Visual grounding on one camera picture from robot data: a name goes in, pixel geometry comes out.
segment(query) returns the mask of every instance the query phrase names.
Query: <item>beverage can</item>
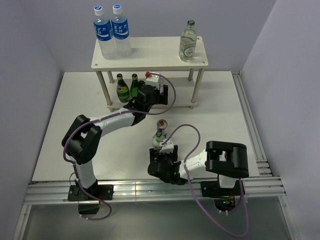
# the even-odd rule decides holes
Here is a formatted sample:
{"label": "beverage can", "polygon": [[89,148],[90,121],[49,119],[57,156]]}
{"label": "beverage can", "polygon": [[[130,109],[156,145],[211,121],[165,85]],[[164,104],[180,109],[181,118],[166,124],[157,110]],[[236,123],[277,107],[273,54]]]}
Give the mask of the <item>beverage can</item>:
{"label": "beverage can", "polygon": [[161,132],[165,138],[167,137],[167,126],[168,126],[168,122],[164,119],[160,119],[156,123],[156,131]]}

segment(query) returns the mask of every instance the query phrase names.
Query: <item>bottle label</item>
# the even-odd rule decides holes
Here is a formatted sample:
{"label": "bottle label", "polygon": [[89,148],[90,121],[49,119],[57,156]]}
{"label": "bottle label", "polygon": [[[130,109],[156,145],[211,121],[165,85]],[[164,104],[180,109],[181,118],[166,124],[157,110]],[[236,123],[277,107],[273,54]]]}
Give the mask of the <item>bottle label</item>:
{"label": "bottle label", "polygon": [[116,39],[126,39],[129,37],[128,20],[121,23],[112,22],[112,28]]}
{"label": "bottle label", "polygon": [[121,86],[120,84],[118,84],[117,86],[116,86],[116,90],[118,91],[118,92],[126,92],[126,91],[128,91],[129,89],[126,87],[126,86]]}
{"label": "bottle label", "polygon": [[187,48],[184,49],[183,54],[187,57],[190,58],[194,55],[195,53],[195,47],[194,46],[188,46]]}
{"label": "bottle label", "polygon": [[113,38],[111,23],[108,21],[106,24],[98,25],[95,22],[93,23],[96,37],[100,41],[108,41]]}

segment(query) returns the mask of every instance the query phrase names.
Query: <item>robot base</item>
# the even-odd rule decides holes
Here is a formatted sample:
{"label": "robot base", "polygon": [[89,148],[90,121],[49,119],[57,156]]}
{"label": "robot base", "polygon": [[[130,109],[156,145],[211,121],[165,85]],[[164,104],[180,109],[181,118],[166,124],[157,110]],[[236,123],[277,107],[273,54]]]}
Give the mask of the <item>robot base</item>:
{"label": "robot base", "polygon": [[228,197],[228,196],[240,196],[240,183],[239,180],[235,182],[233,188],[221,188],[219,186],[218,181],[202,181],[201,185],[201,193],[202,197],[207,198],[220,198],[220,197]]}
{"label": "robot base", "polygon": [[[112,196],[114,194],[114,186],[113,185],[97,185],[96,186],[96,196],[102,200],[112,200]],[[77,185],[72,185],[69,188],[68,194],[68,202],[81,202],[93,200],[84,194],[81,189]],[[91,203],[79,203],[78,212],[81,215],[95,215],[99,211],[100,204],[91,204]]]}

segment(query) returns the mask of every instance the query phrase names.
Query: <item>white bottle cap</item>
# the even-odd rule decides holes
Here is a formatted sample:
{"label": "white bottle cap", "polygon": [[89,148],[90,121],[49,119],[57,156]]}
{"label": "white bottle cap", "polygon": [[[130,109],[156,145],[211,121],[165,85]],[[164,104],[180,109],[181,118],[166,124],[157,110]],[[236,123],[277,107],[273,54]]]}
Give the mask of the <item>white bottle cap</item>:
{"label": "white bottle cap", "polygon": [[122,14],[122,8],[120,4],[113,5],[113,13],[114,14]]}
{"label": "white bottle cap", "polygon": [[105,13],[104,13],[104,10],[103,10],[102,6],[95,6],[95,7],[94,7],[94,14],[95,14],[96,16],[102,16],[102,15],[104,15]]}

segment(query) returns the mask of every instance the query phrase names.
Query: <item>shelf leg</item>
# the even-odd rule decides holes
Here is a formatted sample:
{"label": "shelf leg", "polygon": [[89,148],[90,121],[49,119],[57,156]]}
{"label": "shelf leg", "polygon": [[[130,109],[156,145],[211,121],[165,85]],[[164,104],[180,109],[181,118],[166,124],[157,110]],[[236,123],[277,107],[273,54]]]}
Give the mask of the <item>shelf leg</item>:
{"label": "shelf leg", "polygon": [[188,76],[188,81],[190,82],[194,80],[194,71],[195,71],[194,68],[190,69],[189,76]]}
{"label": "shelf leg", "polygon": [[195,85],[194,85],[194,90],[193,90],[193,94],[192,94],[192,98],[191,98],[191,103],[195,103],[197,101],[197,97],[198,97],[198,92],[199,92],[199,88],[201,85],[201,81],[202,81],[202,77],[204,75],[204,68],[200,68],[198,75],[196,76],[196,81],[195,81]]}
{"label": "shelf leg", "polygon": [[109,92],[108,92],[108,89],[107,89],[107,85],[106,85],[104,76],[102,75],[101,71],[96,71],[95,73],[98,76],[99,82],[101,84],[102,91],[103,91],[103,94],[104,94],[104,97],[105,97],[105,100],[106,100],[106,104],[108,106],[111,106],[112,105],[112,101],[111,101],[111,98],[110,98],[110,95],[109,95]]}
{"label": "shelf leg", "polygon": [[111,84],[113,84],[115,82],[115,80],[114,80],[114,76],[112,76],[112,72],[111,71],[107,71],[107,73],[108,73],[108,77],[109,77],[109,82]]}

